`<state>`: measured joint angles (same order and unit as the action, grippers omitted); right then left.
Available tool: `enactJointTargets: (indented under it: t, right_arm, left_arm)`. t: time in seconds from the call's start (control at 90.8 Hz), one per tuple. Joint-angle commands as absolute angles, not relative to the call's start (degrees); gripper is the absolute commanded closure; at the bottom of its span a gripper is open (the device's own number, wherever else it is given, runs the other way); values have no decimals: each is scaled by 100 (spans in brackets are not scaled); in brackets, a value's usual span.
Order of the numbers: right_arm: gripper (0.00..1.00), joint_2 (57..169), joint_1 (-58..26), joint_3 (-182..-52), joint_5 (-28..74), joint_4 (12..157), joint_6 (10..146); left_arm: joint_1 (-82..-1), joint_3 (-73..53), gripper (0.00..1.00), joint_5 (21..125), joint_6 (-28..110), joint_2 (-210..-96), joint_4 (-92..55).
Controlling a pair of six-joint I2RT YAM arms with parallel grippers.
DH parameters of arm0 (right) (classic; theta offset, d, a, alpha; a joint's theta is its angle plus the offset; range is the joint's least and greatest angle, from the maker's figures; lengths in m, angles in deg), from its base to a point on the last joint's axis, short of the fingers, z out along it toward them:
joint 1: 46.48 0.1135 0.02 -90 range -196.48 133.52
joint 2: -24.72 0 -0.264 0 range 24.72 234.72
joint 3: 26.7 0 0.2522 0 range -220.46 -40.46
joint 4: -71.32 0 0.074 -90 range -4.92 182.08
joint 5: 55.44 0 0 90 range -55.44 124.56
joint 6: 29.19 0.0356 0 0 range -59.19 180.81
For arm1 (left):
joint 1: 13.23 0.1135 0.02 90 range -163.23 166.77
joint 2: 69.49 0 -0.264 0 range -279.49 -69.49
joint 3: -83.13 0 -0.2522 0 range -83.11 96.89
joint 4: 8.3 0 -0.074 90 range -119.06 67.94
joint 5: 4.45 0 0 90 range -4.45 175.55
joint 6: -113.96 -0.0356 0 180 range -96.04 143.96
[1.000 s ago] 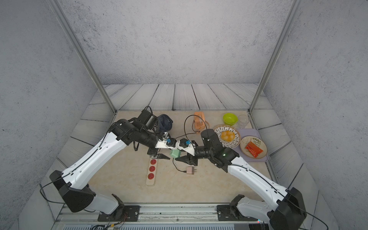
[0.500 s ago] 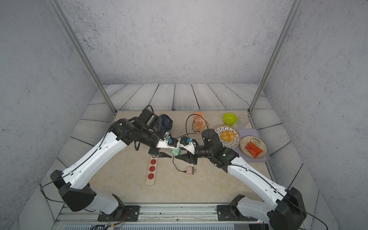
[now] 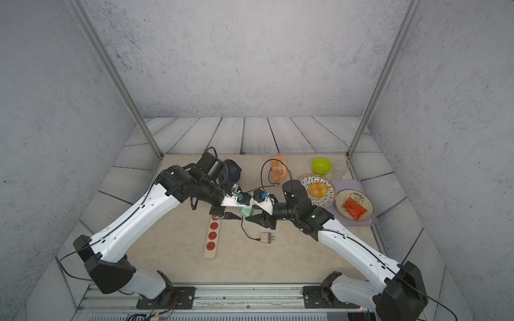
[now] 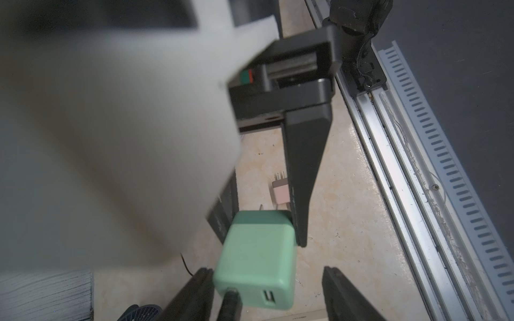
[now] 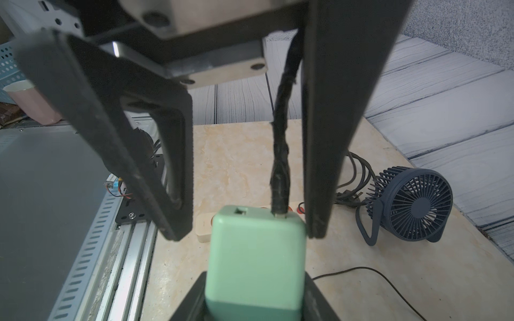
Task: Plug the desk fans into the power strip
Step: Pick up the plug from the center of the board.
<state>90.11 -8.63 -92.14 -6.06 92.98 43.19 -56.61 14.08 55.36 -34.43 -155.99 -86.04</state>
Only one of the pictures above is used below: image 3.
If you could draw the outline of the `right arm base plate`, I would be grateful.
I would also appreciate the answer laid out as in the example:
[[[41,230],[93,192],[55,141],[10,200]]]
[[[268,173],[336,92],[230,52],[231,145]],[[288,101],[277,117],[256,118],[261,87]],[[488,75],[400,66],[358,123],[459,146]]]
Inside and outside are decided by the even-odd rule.
[[[306,309],[360,309],[355,304],[339,301],[328,288],[304,286],[303,300]]]

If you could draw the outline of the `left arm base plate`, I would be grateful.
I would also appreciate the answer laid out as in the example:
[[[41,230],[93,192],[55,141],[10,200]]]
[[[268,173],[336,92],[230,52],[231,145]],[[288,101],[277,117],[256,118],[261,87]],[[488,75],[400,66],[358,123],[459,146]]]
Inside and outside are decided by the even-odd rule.
[[[137,310],[191,310],[194,305],[196,287],[171,286],[154,299],[140,296]]]

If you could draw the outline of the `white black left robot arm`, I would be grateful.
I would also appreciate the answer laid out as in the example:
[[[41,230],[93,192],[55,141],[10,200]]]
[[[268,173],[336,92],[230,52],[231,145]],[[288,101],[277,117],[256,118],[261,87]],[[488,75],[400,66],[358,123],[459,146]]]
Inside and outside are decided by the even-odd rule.
[[[148,300],[167,299],[173,286],[166,275],[136,267],[129,262],[127,250],[154,223],[190,197],[219,206],[226,195],[222,187],[237,183],[241,172],[232,160],[214,170],[201,171],[189,164],[162,171],[146,194],[118,219],[91,237],[81,235],[74,241],[92,282],[104,294],[124,290]]]

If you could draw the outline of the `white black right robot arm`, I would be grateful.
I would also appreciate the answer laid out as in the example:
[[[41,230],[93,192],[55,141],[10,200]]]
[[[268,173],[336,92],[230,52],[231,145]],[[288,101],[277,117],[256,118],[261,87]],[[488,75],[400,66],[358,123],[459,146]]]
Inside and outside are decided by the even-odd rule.
[[[411,262],[401,265],[382,255],[352,234],[332,213],[313,205],[300,181],[282,186],[285,201],[262,189],[253,192],[250,204],[262,213],[247,221],[274,229],[278,220],[287,220],[305,235],[330,247],[356,267],[365,282],[332,272],[320,286],[308,290],[310,300],[327,308],[348,304],[373,312],[379,320],[417,320],[428,304],[421,272]]]

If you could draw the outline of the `pink usb power adapter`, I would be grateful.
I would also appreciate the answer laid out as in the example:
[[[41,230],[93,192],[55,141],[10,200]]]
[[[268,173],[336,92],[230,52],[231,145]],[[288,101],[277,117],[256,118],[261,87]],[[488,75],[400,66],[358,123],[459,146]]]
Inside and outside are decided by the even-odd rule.
[[[274,236],[270,232],[262,232],[259,237],[260,243],[269,244],[274,241]]]

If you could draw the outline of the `green usb power adapter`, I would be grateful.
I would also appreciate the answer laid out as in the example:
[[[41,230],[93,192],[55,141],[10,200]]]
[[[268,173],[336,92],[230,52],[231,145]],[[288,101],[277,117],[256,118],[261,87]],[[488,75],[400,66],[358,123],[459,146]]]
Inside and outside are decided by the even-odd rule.
[[[240,207],[238,212],[241,217],[251,217],[254,214],[254,207]]]

